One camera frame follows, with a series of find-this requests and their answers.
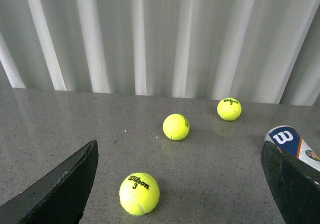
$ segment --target tennis ball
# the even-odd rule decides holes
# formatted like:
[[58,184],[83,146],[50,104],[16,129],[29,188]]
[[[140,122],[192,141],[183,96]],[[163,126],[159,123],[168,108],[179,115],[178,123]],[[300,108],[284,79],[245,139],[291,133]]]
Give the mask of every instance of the tennis ball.
[[216,108],[219,116],[226,121],[234,121],[241,114],[240,102],[233,98],[221,100]]
[[163,132],[171,140],[179,141],[189,133],[188,120],[180,114],[171,114],[163,122]]
[[133,173],[122,182],[120,203],[130,214],[141,216],[151,212],[157,205],[160,190],[156,180],[147,173]]

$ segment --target speckled stone surface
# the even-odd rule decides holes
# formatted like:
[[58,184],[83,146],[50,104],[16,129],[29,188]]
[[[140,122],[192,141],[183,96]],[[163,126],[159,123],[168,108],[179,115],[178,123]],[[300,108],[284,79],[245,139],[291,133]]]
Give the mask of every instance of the speckled stone surface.
[[[0,88],[0,100],[0,205],[98,141],[81,224],[284,224],[260,162],[265,134],[292,126],[320,153],[319,107],[242,102],[241,116],[227,122],[214,100],[11,88]],[[181,141],[162,131],[172,113],[190,123]],[[134,172],[151,174],[161,193],[138,217],[119,201]]]

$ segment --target curtain fold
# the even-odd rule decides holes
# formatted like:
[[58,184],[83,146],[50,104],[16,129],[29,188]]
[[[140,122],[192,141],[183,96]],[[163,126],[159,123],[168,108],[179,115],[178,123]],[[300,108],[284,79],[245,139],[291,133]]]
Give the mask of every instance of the curtain fold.
[[320,0],[0,0],[0,86],[320,106]]

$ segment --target black object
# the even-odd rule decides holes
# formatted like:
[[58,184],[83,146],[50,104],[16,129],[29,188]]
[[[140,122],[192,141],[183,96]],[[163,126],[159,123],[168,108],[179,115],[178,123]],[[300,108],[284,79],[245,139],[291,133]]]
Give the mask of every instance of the black object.
[[98,143],[92,140],[0,206],[0,223],[78,224],[94,184],[97,166]]
[[320,223],[320,172],[266,141],[261,164],[286,224]]

